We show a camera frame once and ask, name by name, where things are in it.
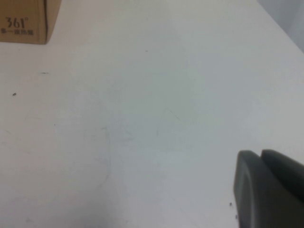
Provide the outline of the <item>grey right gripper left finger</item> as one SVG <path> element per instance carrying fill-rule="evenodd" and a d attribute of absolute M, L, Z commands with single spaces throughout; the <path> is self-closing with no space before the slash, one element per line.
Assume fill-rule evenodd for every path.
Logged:
<path fill-rule="evenodd" d="M 234 195 L 241 228 L 302 228 L 304 202 L 291 194 L 252 151 L 237 156 Z"/>

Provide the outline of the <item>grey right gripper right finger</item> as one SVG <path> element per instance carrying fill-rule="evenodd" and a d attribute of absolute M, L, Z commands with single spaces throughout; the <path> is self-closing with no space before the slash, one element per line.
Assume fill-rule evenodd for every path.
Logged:
<path fill-rule="evenodd" d="M 273 175 L 291 194 L 304 201 L 304 166 L 274 150 L 266 149 L 261 159 Z"/>

